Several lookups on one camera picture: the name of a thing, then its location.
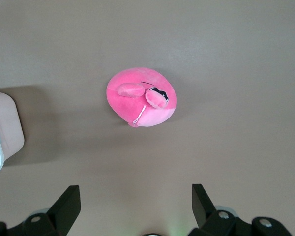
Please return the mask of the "pink plush toy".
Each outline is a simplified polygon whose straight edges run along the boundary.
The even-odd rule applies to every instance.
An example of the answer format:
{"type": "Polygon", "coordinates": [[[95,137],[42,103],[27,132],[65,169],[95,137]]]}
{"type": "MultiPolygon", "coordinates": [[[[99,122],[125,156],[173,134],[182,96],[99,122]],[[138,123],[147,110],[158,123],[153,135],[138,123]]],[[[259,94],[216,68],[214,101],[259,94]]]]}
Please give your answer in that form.
{"type": "Polygon", "coordinates": [[[108,82],[111,108],[132,127],[151,127],[168,120],[177,105],[173,86],[159,72],[145,67],[123,70],[108,82]]]}

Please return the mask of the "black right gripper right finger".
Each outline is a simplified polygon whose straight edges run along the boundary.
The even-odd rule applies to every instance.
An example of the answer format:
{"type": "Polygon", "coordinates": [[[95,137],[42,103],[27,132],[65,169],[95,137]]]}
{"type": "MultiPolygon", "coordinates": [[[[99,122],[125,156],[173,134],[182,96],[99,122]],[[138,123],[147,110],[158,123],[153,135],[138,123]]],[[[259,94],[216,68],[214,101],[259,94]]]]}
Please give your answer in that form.
{"type": "Polygon", "coordinates": [[[201,184],[192,185],[192,211],[197,222],[189,236],[231,236],[236,219],[226,210],[217,210],[201,184]]]}

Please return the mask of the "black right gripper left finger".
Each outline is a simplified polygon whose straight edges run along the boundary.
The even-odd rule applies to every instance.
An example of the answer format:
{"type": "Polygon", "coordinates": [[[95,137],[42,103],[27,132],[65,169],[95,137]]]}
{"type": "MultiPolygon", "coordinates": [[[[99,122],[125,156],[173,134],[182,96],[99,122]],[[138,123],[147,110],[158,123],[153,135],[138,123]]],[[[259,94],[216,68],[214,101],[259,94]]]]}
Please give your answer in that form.
{"type": "Polygon", "coordinates": [[[46,213],[37,213],[23,223],[25,236],[67,236],[81,211],[80,188],[69,186],[46,213]]]}

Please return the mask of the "pink translucent storage box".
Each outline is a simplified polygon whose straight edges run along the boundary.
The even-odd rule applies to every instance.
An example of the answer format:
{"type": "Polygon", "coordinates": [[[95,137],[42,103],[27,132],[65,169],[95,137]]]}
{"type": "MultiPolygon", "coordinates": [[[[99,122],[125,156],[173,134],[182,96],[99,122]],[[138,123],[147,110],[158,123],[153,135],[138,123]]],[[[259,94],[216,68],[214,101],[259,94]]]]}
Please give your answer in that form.
{"type": "Polygon", "coordinates": [[[4,160],[20,151],[24,142],[16,103],[9,95],[0,92],[0,144],[4,160]]]}

